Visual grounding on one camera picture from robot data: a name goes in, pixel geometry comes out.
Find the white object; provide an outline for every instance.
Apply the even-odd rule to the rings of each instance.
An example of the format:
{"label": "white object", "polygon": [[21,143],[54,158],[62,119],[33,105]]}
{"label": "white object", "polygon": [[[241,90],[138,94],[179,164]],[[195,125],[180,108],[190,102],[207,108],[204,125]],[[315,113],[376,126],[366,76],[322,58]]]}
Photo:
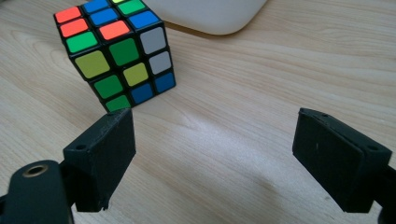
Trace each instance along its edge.
{"label": "white object", "polygon": [[212,35],[242,29],[267,0],[144,0],[158,16]]}

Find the table surface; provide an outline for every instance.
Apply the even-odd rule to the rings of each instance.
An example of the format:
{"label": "table surface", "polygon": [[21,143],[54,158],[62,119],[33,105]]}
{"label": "table surface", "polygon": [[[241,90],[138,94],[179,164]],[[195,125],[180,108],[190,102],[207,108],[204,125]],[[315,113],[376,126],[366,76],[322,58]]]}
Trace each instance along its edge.
{"label": "table surface", "polygon": [[[1,195],[106,113],[52,19],[82,3],[0,4]],[[377,203],[343,213],[291,147],[307,107],[396,148],[394,0],[269,0],[226,36],[166,26],[177,86],[133,109],[137,154],[77,223],[376,223]]]}

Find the rubik's cube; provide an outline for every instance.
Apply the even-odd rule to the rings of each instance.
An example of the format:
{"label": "rubik's cube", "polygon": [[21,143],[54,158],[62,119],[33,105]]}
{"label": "rubik's cube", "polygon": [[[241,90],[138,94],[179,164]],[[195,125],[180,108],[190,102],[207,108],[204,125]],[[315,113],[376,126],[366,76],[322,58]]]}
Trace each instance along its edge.
{"label": "rubik's cube", "polygon": [[107,112],[176,86],[163,21],[141,0],[93,0],[54,19],[70,61]]}

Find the black bracket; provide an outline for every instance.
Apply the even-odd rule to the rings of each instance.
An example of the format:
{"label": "black bracket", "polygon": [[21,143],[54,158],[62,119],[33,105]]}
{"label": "black bracket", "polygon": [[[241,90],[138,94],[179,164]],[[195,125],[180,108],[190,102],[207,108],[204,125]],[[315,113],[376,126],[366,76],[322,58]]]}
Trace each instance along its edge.
{"label": "black bracket", "polygon": [[135,154],[130,108],[102,116],[64,149],[64,161],[37,161],[18,170],[0,197],[0,223],[74,223],[79,212],[108,208]]}
{"label": "black bracket", "polygon": [[293,155],[345,212],[368,213],[374,201],[379,223],[396,223],[396,172],[392,151],[327,114],[301,108]]}

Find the wood grain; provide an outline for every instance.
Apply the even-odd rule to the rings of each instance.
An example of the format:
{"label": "wood grain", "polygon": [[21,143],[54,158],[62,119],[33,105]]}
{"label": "wood grain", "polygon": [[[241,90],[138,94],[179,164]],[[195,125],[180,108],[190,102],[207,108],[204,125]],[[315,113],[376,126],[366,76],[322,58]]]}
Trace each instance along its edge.
{"label": "wood grain", "polygon": [[[0,194],[106,113],[52,19],[82,3],[0,4]],[[133,109],[137,155],[109,210],[77,223],[376,223],[378,204],[343,213],[291,146],[308,107],[396,148],[395,1],[269,0],[225,36],[166,25],[177,86]]]}

